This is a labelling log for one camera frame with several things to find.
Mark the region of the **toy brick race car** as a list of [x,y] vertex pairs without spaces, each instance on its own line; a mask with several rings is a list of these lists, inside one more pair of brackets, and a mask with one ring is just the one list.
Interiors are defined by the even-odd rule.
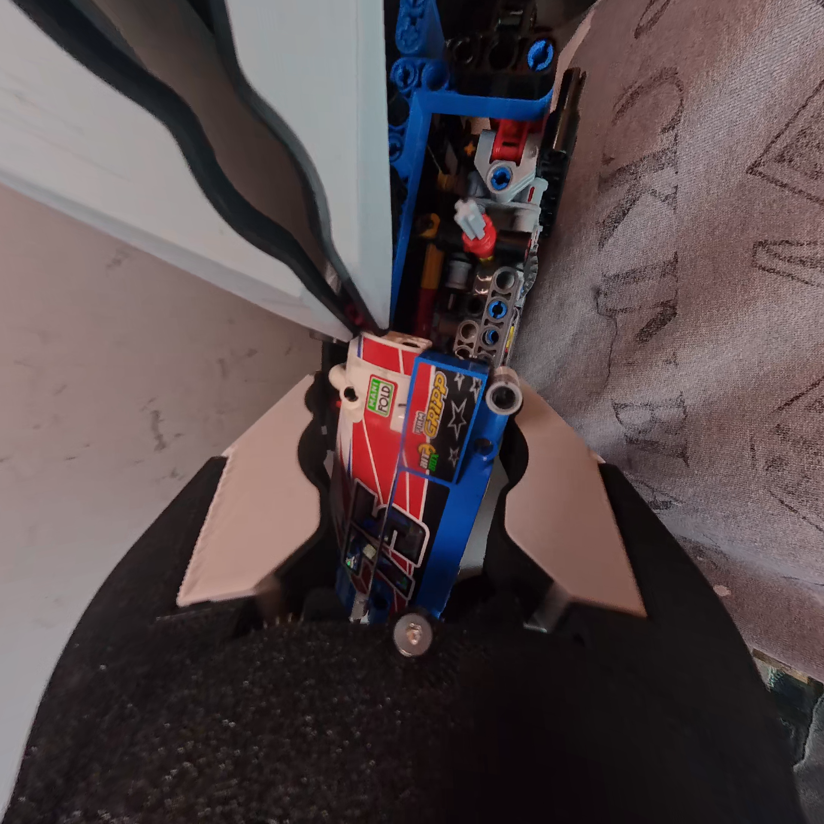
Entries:
[[540,2],[389,2],[391,328],[512,355],[560,207],[586,74]]

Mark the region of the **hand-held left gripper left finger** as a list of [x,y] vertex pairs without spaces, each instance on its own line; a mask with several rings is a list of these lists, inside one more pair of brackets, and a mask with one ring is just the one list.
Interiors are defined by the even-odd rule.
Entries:
[[286,573],[328,513],[324,409],[318,376],[305,376],[222,453],[178,607],[253,597],[281,608]]

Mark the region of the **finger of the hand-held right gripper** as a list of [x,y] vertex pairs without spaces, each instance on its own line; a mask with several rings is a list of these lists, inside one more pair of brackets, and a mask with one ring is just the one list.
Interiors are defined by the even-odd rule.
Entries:
[[2,183],[322,335],[352,337],[297,266],[242,238],[154,115],[2,2]]
[[391,324],[383,2],[211,3],[232,83],[295,161],[312,233],[371,326]]

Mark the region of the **grey desk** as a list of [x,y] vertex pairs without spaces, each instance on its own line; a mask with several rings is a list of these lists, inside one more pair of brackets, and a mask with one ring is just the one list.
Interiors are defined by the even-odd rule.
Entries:
[[300,379],[308,330],[2,188],[1,784],[109,572]]

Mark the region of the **person's grey sweatshirt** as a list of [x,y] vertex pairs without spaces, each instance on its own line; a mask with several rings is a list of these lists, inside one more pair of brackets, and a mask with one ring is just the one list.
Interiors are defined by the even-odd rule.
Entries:
[[822,680],[822,2],[597,2],[517,369]]

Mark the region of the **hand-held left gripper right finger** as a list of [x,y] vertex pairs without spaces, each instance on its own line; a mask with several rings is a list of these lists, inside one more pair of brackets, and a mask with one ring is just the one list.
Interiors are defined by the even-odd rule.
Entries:
[[529,623],[553,628],[573,604],[647,618],[600,472],[603,461],[528,384],[516,433],[527,467],[507,493],[508,536],[551,583]]

